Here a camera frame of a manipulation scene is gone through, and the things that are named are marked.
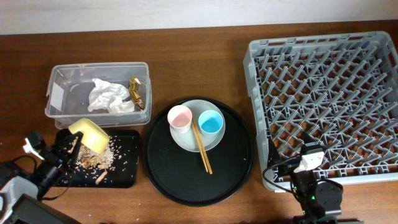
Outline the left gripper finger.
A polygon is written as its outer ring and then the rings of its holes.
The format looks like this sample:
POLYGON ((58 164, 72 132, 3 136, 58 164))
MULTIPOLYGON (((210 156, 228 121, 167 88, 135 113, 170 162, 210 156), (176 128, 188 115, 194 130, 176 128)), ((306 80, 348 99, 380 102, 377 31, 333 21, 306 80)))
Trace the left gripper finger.
POLYGON ((73 148, 77 142, 77 135, 71 132, 58 132, 55 137, 54 146, 69 154, 73 152, 73 148))
POLYGON ((70 165, 72 167, 76 166, 76 160, 78 158, 78 154, 81 147, 81 141, 83 139, 83 133, 78 131, 75 134, 72 134, 71 141, 72 141, 72 152, 70 153, 70 165))

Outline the yellow bowl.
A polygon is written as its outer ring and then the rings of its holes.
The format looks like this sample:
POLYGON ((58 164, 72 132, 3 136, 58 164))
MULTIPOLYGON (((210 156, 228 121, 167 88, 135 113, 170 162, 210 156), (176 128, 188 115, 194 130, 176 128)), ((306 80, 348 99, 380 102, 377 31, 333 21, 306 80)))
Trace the yellow bowl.
POLYGON ((109 136, 96 123, 87 118, 79 119, 71 124, 68 130, 72 134, 81 132, 83 134, 81 143, 97 154, 104 153, 109 143, 109 136))

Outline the food scraps and rice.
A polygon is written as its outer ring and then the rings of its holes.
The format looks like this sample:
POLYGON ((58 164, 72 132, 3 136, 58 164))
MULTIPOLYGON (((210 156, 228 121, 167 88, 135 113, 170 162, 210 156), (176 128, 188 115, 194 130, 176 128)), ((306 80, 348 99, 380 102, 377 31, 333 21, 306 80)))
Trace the food scraps and rice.
POLYGON ((107 154, 107 147, 104 153, 97 154, 87 148, 85 145, 80 147, 80 151, 78 154, 78 158, 76 161, 76 167, 81 165, 82 167, 88 169, 90 167, 98 166, 99 168, 108 168, 108 158, 106 157, 107 154))

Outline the white tissue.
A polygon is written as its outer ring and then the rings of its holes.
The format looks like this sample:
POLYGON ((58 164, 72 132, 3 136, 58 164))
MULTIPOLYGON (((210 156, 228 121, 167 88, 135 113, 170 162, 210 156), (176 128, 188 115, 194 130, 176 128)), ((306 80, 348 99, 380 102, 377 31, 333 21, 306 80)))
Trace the white tissue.
POLYGON ((117 83, 110 83, 99 78, 94 78, 92 81, 95 87, 89 94, 88 111, 107 110, 108 113, 130 113, 135 111, 135 106, 132 100, 127 100, 130 97, 129 90, 117 83))

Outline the gold foil wrapper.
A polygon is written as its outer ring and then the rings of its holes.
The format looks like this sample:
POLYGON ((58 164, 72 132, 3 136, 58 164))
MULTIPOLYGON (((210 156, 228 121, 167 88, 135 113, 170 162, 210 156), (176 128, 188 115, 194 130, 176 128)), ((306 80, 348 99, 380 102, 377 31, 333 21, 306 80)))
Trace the gold foil wrapper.
POLYGON ((142 100, 142 97, 139 93, 139 90, 144 86, 144 83, 141 82, 136 76, 133 76, 129 81, 129 94, 132 102, 140 109, 143 110, 145 108, 145 104, 142 100))

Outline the wooden chopstick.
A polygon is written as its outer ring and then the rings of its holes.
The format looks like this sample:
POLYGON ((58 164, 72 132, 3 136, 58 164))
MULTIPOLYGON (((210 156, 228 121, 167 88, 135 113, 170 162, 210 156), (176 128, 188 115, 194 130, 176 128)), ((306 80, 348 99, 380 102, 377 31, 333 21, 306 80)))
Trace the wooden chopstick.
POLYGON ((192 128, 193 128, 193 131, 194 131, 194 134, 195 134, 195 139, 197 141, 197 144, 198 144, 198 147, 199 147, 199 150, 200 150, 200 155, 201 155, 203 164, 205 166, 205 170, 206 170, 207 173, 212 175, 213 171, 211 169, 210 162, 208 160, 208 157, 207 157, 207 154, 206 154, 206 151, 205 151, 205 147, 203 145, 203 141, 201 140, 200 131, 198 129, 198 126, 196 125, 195 119, 192 119, 192 128))
POLYGON ((200 135, 199 135, 199 132, 198 132, 198 128, 196 127, 194 119, 192 119, 192 129, 193 129, 193 132, 194 132, 194 135, 195 135, 195 139, 196 139, 197 144, 198 144, 198 148, 199 148, 199 151, 200 151, 201 159, 203 161, 203 165, 205 167, 206 172, 209 173, 209 168, 208 168, 207 161, 206 161, 205 155, 204 155, 204 148, 202 146, 200 135))

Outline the blue cup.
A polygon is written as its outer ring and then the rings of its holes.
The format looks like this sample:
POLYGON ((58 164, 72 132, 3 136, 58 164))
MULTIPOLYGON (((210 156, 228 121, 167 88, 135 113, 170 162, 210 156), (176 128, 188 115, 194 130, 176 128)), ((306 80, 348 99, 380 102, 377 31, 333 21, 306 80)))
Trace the blue cup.
POLYGON ((224 125, 221 113, 215 110, 206 110, 198 119, 201 133, 206 137, 216 136, 224 125))

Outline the pink cup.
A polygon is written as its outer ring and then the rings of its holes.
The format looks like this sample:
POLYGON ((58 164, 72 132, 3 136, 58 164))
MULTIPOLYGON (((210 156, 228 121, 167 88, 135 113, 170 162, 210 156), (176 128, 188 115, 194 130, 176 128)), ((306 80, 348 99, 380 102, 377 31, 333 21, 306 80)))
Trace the pink cup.
POLYGON ((186 133, 192 125, 192 119, 191 110, 184 105, 172 107, 167 114, 169 125, 178 133, 186 133))

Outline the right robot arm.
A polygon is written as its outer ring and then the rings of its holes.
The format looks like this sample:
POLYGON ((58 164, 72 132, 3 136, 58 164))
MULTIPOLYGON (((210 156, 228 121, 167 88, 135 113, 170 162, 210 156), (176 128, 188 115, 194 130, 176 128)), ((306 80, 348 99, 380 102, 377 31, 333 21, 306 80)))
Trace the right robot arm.
POLYGON ((269 141, 269 166, 262 171, 262 178, 270 185, 294 196, 302 208, 302 215, 294 216, 293 224, 337 223, 341 214, 343 186, 330 179, 315 177, 325 155, 325 148, 309 141, 302 145, 300 154, 282 161, 273 141, 269 141), (277 169, 290 177, 290 187, 282 187, 266 177, 268 171, 277 169))

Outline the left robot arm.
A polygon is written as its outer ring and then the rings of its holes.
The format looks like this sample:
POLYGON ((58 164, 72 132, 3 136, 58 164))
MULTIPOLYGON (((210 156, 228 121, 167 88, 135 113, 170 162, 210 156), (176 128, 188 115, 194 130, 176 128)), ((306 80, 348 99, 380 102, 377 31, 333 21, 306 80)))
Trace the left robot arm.
POLYGON ((52 146, 38 132, 25 138, 25 154, 1 163, 1 223, 64 223, 78 221, 44 203, 51 187, 72 183, 83 133, 71 134, 52 146))

